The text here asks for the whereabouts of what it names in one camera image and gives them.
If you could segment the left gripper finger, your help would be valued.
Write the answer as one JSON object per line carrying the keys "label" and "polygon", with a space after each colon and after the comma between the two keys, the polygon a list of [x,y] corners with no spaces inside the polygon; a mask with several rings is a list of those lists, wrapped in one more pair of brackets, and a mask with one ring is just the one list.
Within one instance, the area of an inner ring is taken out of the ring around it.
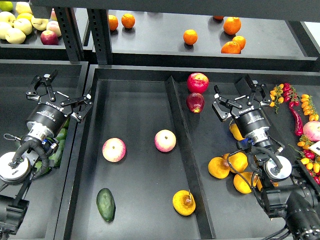
{"label": "left gripper finger", "polygon": [[[84,105],[81,110],[74,111],[75,108],[81,105]],[[92,109],[92,97],[89,93],[87,93],[78,98],[68,98],[67,100],[61,101],[60,106],[65,109],[67,108],[67,106],[70,106],[71,113],[68,113],[67,116],[71,116],[79,123],[81,123]]]}
{"label": "left gripper finger", "polygon": [[39,86],[43,85],[45,87],[46,93],[48,94],[49,100],[55,101],[56,97],[52,87],[52,82],[57,77],[57,75],[58,75],[57,69],[55,69],[51,74],[45,74],[43,77],[36,75],[32,79],[29,87],[25,92],[26,98],[28,100],[38,101],[40,99],[40,95],[38,94],[37,89]]}

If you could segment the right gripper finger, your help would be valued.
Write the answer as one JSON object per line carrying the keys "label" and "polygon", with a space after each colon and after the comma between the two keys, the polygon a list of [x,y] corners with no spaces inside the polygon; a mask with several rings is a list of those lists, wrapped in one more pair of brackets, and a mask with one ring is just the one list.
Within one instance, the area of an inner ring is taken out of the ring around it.
{"label": "right gripper finger", "polygon": [[214,99],[212,101],[212,109],[221,122],[232,116],[231,110],[238,107],[236,100],[227,99],[222,96],[222,93],[217,85],[214,86]]}
{"label": "right gripper finger", "polygon": [[265,83],[258,83],[247,74],[235,82],[235,88],[241,96],[246,96],[247,105],[257,101],[261,106],[269,106],[272,102]]}

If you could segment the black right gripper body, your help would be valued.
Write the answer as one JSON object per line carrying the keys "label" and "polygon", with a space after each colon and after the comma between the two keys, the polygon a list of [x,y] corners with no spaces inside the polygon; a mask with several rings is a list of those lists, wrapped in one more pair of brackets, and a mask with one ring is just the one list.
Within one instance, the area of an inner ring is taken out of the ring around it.
{"label": "black right gripper body", "polygon": [[254,135],[256,130],[269,130],[271,125],[261,109],[260,102],[253,100],[252,105],[248,105],[247,98],[238,98],[235,101],[241,107],[232,106],[230,113],[243,138]]}

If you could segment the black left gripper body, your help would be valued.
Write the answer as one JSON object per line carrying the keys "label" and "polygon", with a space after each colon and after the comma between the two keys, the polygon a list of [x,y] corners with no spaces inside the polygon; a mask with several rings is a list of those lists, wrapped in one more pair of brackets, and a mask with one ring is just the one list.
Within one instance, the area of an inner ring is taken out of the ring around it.
{"label": "black left gripper body", "polygon": [[71,105],[61,105],[68,97],[56,91],[55,101],[51,101],[48,94],[39,97],[38,103],[26,120],[29,130],[35,127],[36,130],[46,127],[47,136],[56,137],[63,128],[67,118],[74,112]]}

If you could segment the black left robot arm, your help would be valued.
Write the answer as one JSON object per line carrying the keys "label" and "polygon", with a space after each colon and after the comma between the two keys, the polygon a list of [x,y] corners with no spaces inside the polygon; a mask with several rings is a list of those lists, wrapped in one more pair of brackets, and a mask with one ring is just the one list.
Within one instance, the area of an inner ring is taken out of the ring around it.
{"label": "black left robot arm", "polygon": [[3,181],[0,189],[4,190],[9,185],[21,185],[21,188],[14,197],[0,197],[2,240],[17,234],[29,207],[24,195],[31,183],[54,166],[54,161],[49,158],[59,149],[57,137],[66,122],[73,118],[81,123],[93,106],[89,92],[72,98],[55,91],[52,82],[57,75],[58,70],[44,76],[36,75],[26,90],[26,98],[37,102],[26,120],[28,133],[23,137],[8,133],[3,136],[6,140],[18,142],[19,147],[0,157],[0,179]]}

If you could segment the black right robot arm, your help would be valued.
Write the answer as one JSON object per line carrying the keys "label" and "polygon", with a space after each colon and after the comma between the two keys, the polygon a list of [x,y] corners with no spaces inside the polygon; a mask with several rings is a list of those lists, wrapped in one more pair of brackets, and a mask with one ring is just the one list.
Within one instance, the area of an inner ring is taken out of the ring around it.
{"label": "black right robot arm", "polygon": [[320,189],[301,163],[282,156],[285,146],[269,135],[271,124],[263,107],[272,100],[266,85],[248,75],[234,85],[239,97],[231,99],[214,86],[212,108],[220,121],[232,118],[243,137],[229,156],[246,154],[252,174],[245,178],[236,170],[236,175],[244,180],[269,218],[285,221],[281,230],[267,238],[280,240],[291,235],[294,240],[318,240]]}

